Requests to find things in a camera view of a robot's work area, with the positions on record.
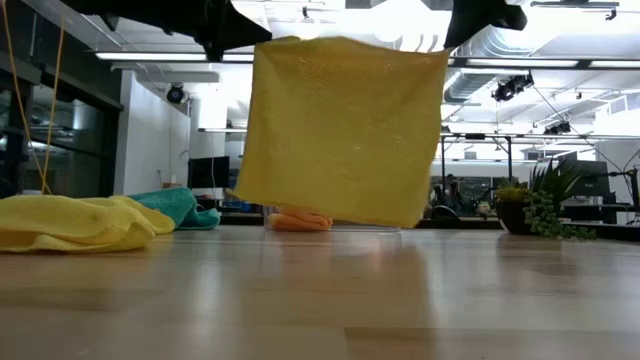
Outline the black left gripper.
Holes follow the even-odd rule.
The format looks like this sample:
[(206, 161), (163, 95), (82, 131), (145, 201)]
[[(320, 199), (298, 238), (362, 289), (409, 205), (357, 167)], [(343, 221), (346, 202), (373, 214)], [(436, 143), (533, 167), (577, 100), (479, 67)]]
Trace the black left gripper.
[[(228, 15), (236, 31), (224, 36), (222, 47)], [(254, 46), (272, 39), (269, 30), (243, 15), (230, 0), (178, 0), (178, 4), (169, 10), (164, 32), (191, 36), (203, 47), (210, 61), (220, 61), (224, 50)]]

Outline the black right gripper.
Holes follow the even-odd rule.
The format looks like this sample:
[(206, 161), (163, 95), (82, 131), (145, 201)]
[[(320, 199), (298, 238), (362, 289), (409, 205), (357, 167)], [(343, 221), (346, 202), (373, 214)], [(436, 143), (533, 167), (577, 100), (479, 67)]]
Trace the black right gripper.
[(456, 48), (488, 25), (524, 29), (527, 23), (522, 8), (506, 0), (453, 0), (444, 47)]

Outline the yellow microfiber towel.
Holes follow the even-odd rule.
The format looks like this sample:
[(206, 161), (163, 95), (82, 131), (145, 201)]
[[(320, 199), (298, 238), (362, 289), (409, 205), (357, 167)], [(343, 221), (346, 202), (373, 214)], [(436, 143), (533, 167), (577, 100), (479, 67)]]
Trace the yellow microfiber towel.
[(175, 222), (126, 196), (0, 200), (0, 252), (105, 253), (142, 249)]
[(336, 220), (415, 226), (430, 194), (448, 60), (447, 51), (345, 37), (259, 44), (235, 196)]

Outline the turquoise microfiber towel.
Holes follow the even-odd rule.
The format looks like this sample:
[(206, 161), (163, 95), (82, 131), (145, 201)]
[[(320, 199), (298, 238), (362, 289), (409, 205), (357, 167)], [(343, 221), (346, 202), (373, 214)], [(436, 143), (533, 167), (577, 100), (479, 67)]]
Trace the turquoise microfiber towel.
[(188, 188), (163, 189), (130, 195), (130, 198), (170, 217), (176, 230), (211, 230), (220, 224), (219, 212), (215, 208), (201, 209)]

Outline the orange microfiber towel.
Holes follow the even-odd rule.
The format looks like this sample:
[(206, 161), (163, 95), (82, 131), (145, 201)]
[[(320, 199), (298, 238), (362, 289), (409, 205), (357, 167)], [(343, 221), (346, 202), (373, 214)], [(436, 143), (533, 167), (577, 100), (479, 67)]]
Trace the orange microfiber towel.
[(291, 208), (280, 208), (268, 215), (267, 221), (277, 231), (328, 231), (333, 225), (329, 217)]

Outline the clear plastic bin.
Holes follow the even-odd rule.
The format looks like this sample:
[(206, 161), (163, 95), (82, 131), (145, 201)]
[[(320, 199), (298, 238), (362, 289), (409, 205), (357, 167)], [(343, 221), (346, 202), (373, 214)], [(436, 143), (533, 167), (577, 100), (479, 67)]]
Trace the clear plastic bin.
[[(264, 227), (268, 230), (273, 230), (267, 221), (267, 216), (276, 213), (279, 210), (277, 207), (264, 207), (263, 208), (263, 217), (264, 217)], [(389, 227), (389, 226), (381, 226), (381, 225), (373, 225), (373, 224), (364, 224), (351, 222), (346, 220), (333, 220), (333, 225), (328, 231), (357, 231), (357, 232), (397, 232), (399, 231), (398, 227)]]

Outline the black computer monitor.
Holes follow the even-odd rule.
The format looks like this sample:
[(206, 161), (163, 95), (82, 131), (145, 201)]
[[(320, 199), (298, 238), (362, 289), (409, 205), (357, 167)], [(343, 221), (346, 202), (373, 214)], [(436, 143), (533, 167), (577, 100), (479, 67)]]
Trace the black computer monitor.
[(190, 159), (187, 185), (191, 189), (228, 188), (230, 157)]

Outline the person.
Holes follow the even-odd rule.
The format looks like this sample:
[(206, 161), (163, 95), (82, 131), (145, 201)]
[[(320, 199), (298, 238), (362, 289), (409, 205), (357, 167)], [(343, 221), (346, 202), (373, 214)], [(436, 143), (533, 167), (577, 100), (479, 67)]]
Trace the person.
[(458, 179), (453, 174), (447, 174), (445, 185), (448, 203), (451, 207), (459, 206), (462, 203), (462, 196)]

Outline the potted succulent plant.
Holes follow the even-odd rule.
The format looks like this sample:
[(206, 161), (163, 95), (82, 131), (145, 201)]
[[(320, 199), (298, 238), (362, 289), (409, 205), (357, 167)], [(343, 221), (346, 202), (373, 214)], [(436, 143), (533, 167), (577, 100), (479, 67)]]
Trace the potted succulent plant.
[(561, 221), (561, 203), (583, 172), (563, 159), (539, 162), (530, 171), (526, 185), (515, 180), (500, 186), (496, 192), (496, 214), (501, 225), (514, 235), (536, 235), (549, 239), (596, 238), (596, 231)]

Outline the dark desk monitor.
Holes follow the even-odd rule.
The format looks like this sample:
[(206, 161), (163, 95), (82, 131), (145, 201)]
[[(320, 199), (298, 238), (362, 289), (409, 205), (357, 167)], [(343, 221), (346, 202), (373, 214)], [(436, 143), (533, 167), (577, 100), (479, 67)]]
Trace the dark desk monitor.
[(580, 177), (570, 190), (571, 196), (606, 197), (610, 194), (606, 162), (578, 160), (574, 169)]

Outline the black equipment stand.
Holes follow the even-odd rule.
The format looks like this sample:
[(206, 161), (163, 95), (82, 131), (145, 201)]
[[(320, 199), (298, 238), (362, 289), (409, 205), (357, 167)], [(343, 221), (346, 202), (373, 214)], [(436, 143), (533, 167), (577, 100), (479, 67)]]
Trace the black equipment stand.
[(630, 196), (630, 200), (626, 201), (617, 196), (614, 190), (611, 193), (615, 195), (618, 208), (621, 208), (627, 216), (626, 225), (640, 227), (640, 180), (638, 179), (639, 170), (630, 168), (628, 170), (613, 171), (608, 174), (610, 178), (622, 178), (626, 186), (626, 191)]

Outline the black background frame stand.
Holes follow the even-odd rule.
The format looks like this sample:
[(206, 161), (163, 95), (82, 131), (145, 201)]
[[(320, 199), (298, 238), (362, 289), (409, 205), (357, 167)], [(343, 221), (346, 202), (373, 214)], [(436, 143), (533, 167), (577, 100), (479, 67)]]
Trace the black background frame stand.
[[(489, 176), (482, 175), (479, 171), (475, 171), (472, 174), (473, 178), (482, 177), (488, 178), (489, 183), (485, 185), (483, 188), (483, 192), (481, 194), (477, 194), (476, 197), (465, 197), (462, 193), (461, 182), (466, 179), (466, 176), (456, 177), (453, 173), (446, 172), (446, 144), (453, 145), (459, 142), (468, 142), (471, 144), (483, 143), (491, 140), (496, 144), (496, 147), (499, 151), (504, 152), (507, 155), (506, 160), (502, 159), (454, 159), (451, 158), (452, 162), (462, 162), (462, 163), (471, 163), (471, 164), (479, 164), (479, 163), (506, 163), (508, 174), (505, 177), (507, 182), (510, 182), (513, 179), (513, 157), (512, 157), (512, 136), (500, 135), (500, 134), (484, 134), (484, 133), (445, 133), (440, 136), (440, 169), (441, 169), (441, 184), (436, 187), (434, 190), (435, 197), (433, 200), (433, 204), (436, 206), (447, 206), (451, 208), (454, 212), (458, 212), (461, 210), (464, 214), (477, 212), (477, 207), (481, 202), (491, 203), (493, 201), (492, 193), (497, 190), (497, 186), (494, 184), (494, 179), (497, 179), (498, 176)], [(451, 207), (447, 200), (446, 194), (446, 185), (445, 185), (445, 177), (447, 174), (453, 174), (459, 181), (460, 193), (462, 196), (462, 203), (459, 206)]]

